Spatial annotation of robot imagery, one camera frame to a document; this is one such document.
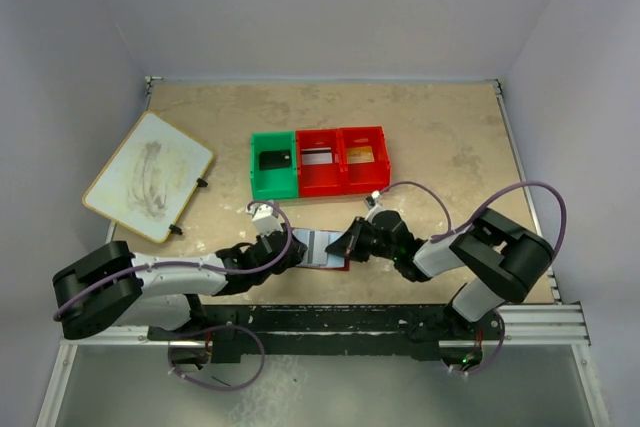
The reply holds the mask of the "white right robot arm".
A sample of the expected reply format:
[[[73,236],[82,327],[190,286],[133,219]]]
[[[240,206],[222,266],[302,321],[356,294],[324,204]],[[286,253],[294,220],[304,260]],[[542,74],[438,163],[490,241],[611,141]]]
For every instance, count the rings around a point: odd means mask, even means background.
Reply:
[[[375,208],[355,218],[325,252],[356,262],[390,260],[411,282],[467,267],[475,278],[455,294],[444,316],[456,338],[469,337],[502,304],[523,302],[554,257],[544,238],[490,208],[463,232],[438,242],[415,237],[398,212]]]

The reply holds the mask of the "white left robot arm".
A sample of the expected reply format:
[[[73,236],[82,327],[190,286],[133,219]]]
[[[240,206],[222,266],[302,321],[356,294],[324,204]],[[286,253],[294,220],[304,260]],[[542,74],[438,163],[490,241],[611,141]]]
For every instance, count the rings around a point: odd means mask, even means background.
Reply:
[[[202,334],[200,296],[241,294],[304,260],[307,246],[275,231],[202,257],[154,257],[111,241],[52,279],[64,338],[79,340],[116,325],[148,325],[184,339]]]

